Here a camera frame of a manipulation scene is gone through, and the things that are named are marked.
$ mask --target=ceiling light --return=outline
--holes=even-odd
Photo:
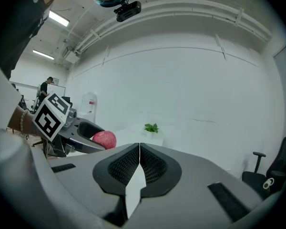
[[[49,17],[51,19],[54,19],[55,21],[57,21],[58,23],[67,26],[69,24],[69,21],[64,19],[62,16],[58,15],[57,13],[54,13],[52,11],[50,11]]]
[[[43,57],[46,57],[46,58],[49,58],[49,59],[54,60],[54,58],[53,58],[53,57],[48,56],[48,55],[46,55],[46,54],[44,54],[44,53],[41,53],[41,52],[39,52],[39,51],[33,50],[33,52],[34,52],[34,53],[37,53],[37,54],[39,54],[39,55],[42,55]]]

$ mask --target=camera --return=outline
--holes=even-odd
[[[128,1],[125,1],[121,4],[122,6],[114,12],[116,13],[116,20],[118,22],[123,22],[132,16],[139,14],[142,10],[142,5],[139,1],[128,3]]]

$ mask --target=bracelet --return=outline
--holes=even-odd
[[[22,135],[24,135],[24,133],[23,133],[23,120],[24,120],[24,116],[25,116],[28,112],[29,112],[29,111],[26,109],[26,110],[24,111],[24,113],[22,114],[21,119],[20,119],[20,132],[21,132]]]

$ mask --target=white ceiling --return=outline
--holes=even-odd
[[[156,0],[139,0],[142,4]],[[244,8],[245,13],[262,23],[271,30],[271,13],[264,0],[211,0],[233,8]],[[56,21],[48,18],[37,36],[32,38],[26,53],[33,54],[36,49],[55,58],[54,64],[69,68],[71,63],[62,58],[62,52],[66,46],[75,47],[83,36],[96,25],[101,25],[108,19],[115,17],[114,8],[103,8],[93,0],[55,0],[52,11],[70,21],[64,27]]]

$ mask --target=whiteboard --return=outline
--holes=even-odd
[[[62,86],[55,86],[55,85],[48,85],[48,95],[56,94],[59,97],[65,96],[65,87]]]

